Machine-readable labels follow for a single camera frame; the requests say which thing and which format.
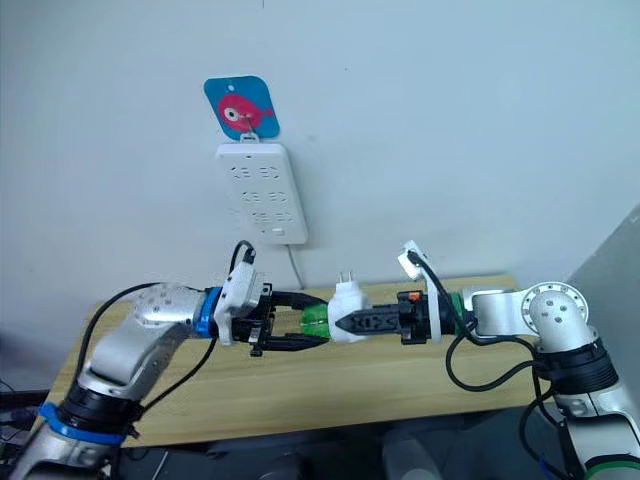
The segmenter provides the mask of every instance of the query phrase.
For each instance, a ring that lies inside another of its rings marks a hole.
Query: black cable
[[[485,383],[483,385],[469,385],[464,383],[462,380],[460,380],[456,374],[453,372],[453,353],[456,349],[456,347],[460,344],[460,342],[462,342],[462,340],[464,340],[464,335],[458,335],[453,342],[451,343],[451,345],[449,345],[449,348],[447,349],[447,354],[445,356],[445,368],[447,369],[447,375],[449,375],[449,378],[451,379],[451,381],[453,383],[455,383],[458,387],[462,388],[463,390],[466,390],[468,392],[488,392],[489,390],[493,390],[494,388],[499,387],[500,385],[502,385],[503,383],[505,383],[506,381],[508,381],[509,379],[511,379],[515,374],[517,374],[518,372],[520,372],[521,370],[524,370],[525,368],[529,368],[529,367],[533,367],[534,366],[534,362],[533,360],[528,360],[526,362],[522,362],[517,364],[515,367],[511,368],[508,372],[502,374],[500,377],[498,377],[497,379],[493,380],[492,382],[489,383]]]
[[[144,450],[142,451],[142,454],[138,457],[136,457],[133,452],[137,450],[134,448],[123,448],[122,451],[124,452],[124,454],[126,455],[126,457],[131,460],[132,462],[139,462],[140,460],[142,460],[143,458],[145,458],[147,455],[149,455],[149,452],[151,451],[151,449],[149,447],[145,447]]]
[[[447,354],[445,357],[445,368],[447,369],[447,375],[449,375],[449,378],[453,383],[455,383],[458,387],[462,388],[463,390],[467,390],[469,392],[487,392],[496,387],[499,387],[500,385],[502,385],[503,383],[511,379],[515,374],[517,374],[521,370],[534,366],[534,362],[532,360],[519,363],[518,365],[510,369],[508,372],[501,375],[499,378],[495,379],[492,382],[486,383],[484,385],[468,385],[464,383],[462,380],[460,380],[453,371],[453,364],[452,364],[453,353],[455,352],[455,349],[458,347],[460,342],[462,342],[462,340],[465,338],[469,340],[471,343],[473,343],[474,345],[481,346],[481,347],[484,347],[487,345],[496,345],[498,343],[517,343],[518,345],[522,345],[527,350],[529,350],[529,353],[531,353],[532,357],[535,354],[535,348],[529,342],[515,336],[500,337],[492,340],[480,340],[474,337],[471,331],[477,326],[477,323],[478,323],[477,319],[474,318],[471,322],[469,322],[469,324],[465,323],[460,317],[458,310],[453,305],[449,292],[447,292],[447,290],[444,288],[444,286],[442,285],[442,282],[440,281],[438,276],[435,274],[435,272],[431,269],[431,267],[429,267],[429,265],[424,260],[422,260],[422,258],[420,258],[420,256],[413,250],[410,250],[408,252],[407,258],[411,262],[413,262],[415,265],[425,270],[427,275],[431,278],[434,285],[436,286],[436,289],[438,290],[438,295],[445,300],[449,311],[452,313],[456,323],[458,324],[458,327],[462,331],[453,340],[453,342],[447,349]]]
[[[520,416],[520,423],[518,425],[518,436],[520,437],[520,442],[522,443],[522,447],[529,454],[531,458],[533,458],[537,463],[540,463],[541,457],[538,453],[531,447],[529,444],[529,440],[527,440],[527,421],[531,416],[531,413],[535,410],[536,407],[540,407],[544,401],[550,398],[553,395],[553,391],[549,389],[546,393],[541,396],[537,396],[533,402],[531,402],[522,412]],[[548,462],[544,461],[547,469],[553,473],[556,477],[561,480],[570,480],[570,477],[564,473],[562,473],[559,469],[550,465]]]
[[[255,255],[256,255],[255,248],[253,248],[253,245],[251,245],[251,243],[248,242],[247,240],[240,240],[236,244],[235,248],[233,249],[233,253],[231,254],[231,264],[229,265],[229,273],[233,272],[233,269],[236,268],[236,261],[238,259],[238,254],[240,253],[240,249],[243,246],[246,247],[247,249],[246,252],[244,253],[243,261],[248,263],[253,263],[253,259],[255,258]],[[159,402],[161,402],[165,397],[170,395],[171,392],[173,392],[175,389],[177,389],[182,384],[184,384],[187,380],[193,377],[196,373],[198,373],[198,370],[200,370],[202,366],[205,363],[207,363],[207,360],[209,360],[209,357],[213,352],[213,348],[216,345],[217,339],[218,339],[217,335],[214,334],[211,337],[211,342],[209,342],[209,346],[207,347],[207,350],[204,352],[204,355],[202,356],[200,361],[196,364],[196,366],[193,367],[191,370],[189,370],[189,372],[184,377],[182,377],[180,380],[178,380],[176,383],[171,385],[169,388],[167,388],[164,392],[162,392],[156,398],[154,398],[149,403],[147,403],[141,410],[140,418],[144,414],[146,414],[149,410],[151,410],[154,406],[156,406]]]
[[[238,259],[238,253],[240,253],[240,249],[242,247],[247,247],[247,251],[245,252],[245,259],[247,255],[253,257],[255,256],[256,249],[253,248],[253,245],[247,240],[240,240],[236,247],[233,249],[233,254],[231,254],[231,264],[229,265],[229,273],[233,272],[233,269],[236,268],[236,260]]]
[[[500,337],[500,338],[496,338],[496,339],[491,339],[491,340],[480,340],[476,337],[473,336],[473,334],[471,333],[471,330],[468,325],[462,320],[462,318],[460,317],[460,314],[458,313],[458,310],[456,310],[455,306],[453,305],[453,302],[451,300],[451,296],[449,295],[449,292],[447,292],[447,290],[444,288],[444,286],[442,285],[442,282],[440,281],[440,279],[438,278],[438,276],[435,274],[435,272],[431,269],[431,267],[429,267],[429,265],[422,260],[422,258],[420,258],[420,256],[414,252],[413,250],[410,250],[407,253],[407,258],[413,262],[415,265],[423,268],[425,270],[425,272],[427,272],[427,275],[429,276],[429,278],[431,278],[431,280],[433,281],[434,285],[436,286],[436,289],[438,290],[438,294],[444,298],[444,301],[447,303],[447,308],[449,309],[449,311],[453,314],[453,318],[456,322],[456,324],[458,325],[458,327],[460,328],[460,330],[462,330],[462,332],[464,332],[464,336],[467,340],[469,340],[471,343],[473,343],[474,345],[477,345],[479,347],[482,346],[486,346],[486,345],[496,345],[498,343],[517,343],[518,345],[522,345],[523,347],[525,347],[527,350],[529,350],[529,352],[531,353],[531,356],[534,356],[536,351],[535,348],[533,347],[533,345],[531,345],[529,342],[522,340],[521,338],[518,338],[516,336],[505,336],[505,337]]]
[[[169,388],[167,388],[164,392],[162,392],[156,398],[154,398],[149,403],[147,403],[143,407],[140,417],[142,417],[142,415],[144,415],[153,407],[155,407],[158,402],[161,402],[167,395],[171,394],[171,392],[173,392],[176,388],[181,386],[184,382],[186,382],[191,377],[193,377],[196,373],[198,373],[198,370],[200,370],[200,368],[202,368],[202,366],[207,362],[207,360],[209,360],[209,357],[211,356],[211,352],[213,352],[213,347],[215,347],[216,345],[217,339],[218,339],[217,335],[214,335],[213,337],[211,337],[211,342],[209,342],[209,346],[207,347],[207,350],[204,352],[204,355],[202,356],[200,361],[196,364],[196,366],[193,367],[191,370],[189,370],[189,372],[184,377],[182,377],[180,380],[178,380],[176,383],[171,385]]]
[[[535,369],[531,370],[531,377],[533,379],[533,389],[536,392],[536,398],[540,398],[542,397],[542,388],[540,388],[540,379],[538,378],[538,375],[536,375],[536,371]],[[558,424],[558,422],[556,421],[555,418],[553,418],[551,416],[551,414],[549,413],[549,411],[547,410],[547,407],[545,407],[544,402],[542,402],[540,404],[540,411],[542,412],[542,415],[544,416],[544,418],[547,419],[547,421],[553,425],[553,427],[558,430],[558,433],[561,430],[560,425]]]
[[[2,380],[0,378],[0,384],[4,385],[5,387],[7,387],[9,390],[11,390],[11,393],[16,393],[15,389],[9,385],[7,382],[5,382],[4,380]]]
[[[93,317],[91,317],[91,320],[89,321],[89,324],[87,325],[87,328],[84,331],[84,336],[82,337],[82,344],[80,345],[80,353],[78,354],[78,363],[76,364],[76,371],[73,374],[73,382],[75,382],[78,379],[78,376],[82,371],[82,367],[84,366],[84,362],[87,358],[87,350],[89,348],[89,341],[91,340],[91,334],[93,333],[93,329],[96,327],[98,320],[100,320],[100,317],[104,314],[104,312],[106,312],[111,305],[116,303],[122,297],[126,297],[130,293],[133,293],[137,290],[142,290],[143,288],[149,288],[157,284],[158,282],[142,283],[140,285],[136,285],[135,287],[129,287],[126,290],[123,290],[120,293],[117,293],[116,295],[111,297],[109,300],[107,300],[105,303],[103,303],[100,306],[100,308],[96,311],[96,313],[93,314]]]
[[[10,442],[11,440],[13,440],[13,437],[15,437],[17,434],[19,434],[20,432],[24,432],[24,430],[16,430],[15,432],[13,432],[13,434],[9,435],[8,438],[4,438],[4,437],[0,437],[0,440],[2,440],[5,443]]]

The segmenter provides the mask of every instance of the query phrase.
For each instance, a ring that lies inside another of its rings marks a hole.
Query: robotic arm
[[[276,306],[302,310],[325,302],[273,291],[255,272],[253,258],[250,248],[222,287],[200,291],[161,283],[141,290],[124,321],[97,343],[60,406],[41,408],[45,422],[29,440],[11,478],[95,478],[127,435],[137,435],[134,422],[193,375],[218,339],[224,345],[250,343],[252,356],[325,343],[327,339],[311,335],[271,335]],[[180,382],[141,406],[187,338],[210,339],[208,353]]]
[[[566,478],[640,477],[640,412],[598,332],[588,325],[589,310],[580,292],[545,282],[521,291],[485,288],[449,295],[435,287],[435,274],[415,243],[407,243],[398,259],[412,279],[425,279],[430,294],[401,292],[398,304],[352,312],[335,319],[338,327],[360,336],[399,333],[403,344],[439,342],[441,334],[462,330],[459,317],[473,319],[475,328],[469,333],[478,345],[535,337],[535,374],[550,381],[550,394],[565,417],[560,440]],[[449,308],[456,306],[459,313]],[[448,360],[452,353],[450,348]]]

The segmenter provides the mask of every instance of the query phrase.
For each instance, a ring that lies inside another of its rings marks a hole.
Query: wooden table
[[[451,290],[470,285],[515,286],[510,276],[458,278],[445,281]],[[393,303],[398,291],[422,285],[398,283],[365,287],[374,304]],[[308,290],[329,299],[333,289]],[[128,312],[114,305],[101,319],[95,340],[113,330]],[[283,311],[276,332],[299,331],[299,316]],[[487,393],[460,390],[448,379],[442,345],[403,346],[397,335],[356,344],[329,343],[302,352],[265,352],[249,357],[250,347],[218,343],[200,372],[159,403],[137,424],[138,440],[126,446],[167,445],[247,437],[429,415],[490,410],[529,403],[533,398],[527,369]],[[207,348],[206,340],[188,340],[148,398],[184,375]],[[48,400],[60,402],[71,382],[80,339],[69,354]],[[518,345],[478,348],[463,342],[454,367],[470,383],[492,380],[527,359]]]

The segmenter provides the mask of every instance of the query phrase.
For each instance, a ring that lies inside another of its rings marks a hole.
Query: green ring
[[[595,467],[590,468],[589,471],[585,474],[584,479],[589,480],[596,473],[602,472],[603,470],[611,470],[613,468],[632,468],[634,470],[640,470],[640,463],[627,460],[601,463],[600,465],[596,465]]]

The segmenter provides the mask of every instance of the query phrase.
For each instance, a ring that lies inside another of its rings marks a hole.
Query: blue ring
[[[99,445],[120,445],[124,442],[125,438],[127,438],[126,435],[119,435],[117,433],[89,432],[87,430],[78,430],[77,428],[70,427],[60,421],[56,413],[56,406],[51,402],[47,402],[40,407],[40,415],[44,417],[49,428],[55,433],[75,440],[97,443]]]
[[[216,287],[209,290],[207,294],[207,298],[204,299],[204,303],[202,304],[202,309],[200,310],[200,318],[197,322],[193,322],[193,330],[198,334],[199,337],[202,338],[211,338],[211,333],[209,329],[209,322],[211,316],[213,315],[213,306],[218,300],[218,295],[222,288]]]

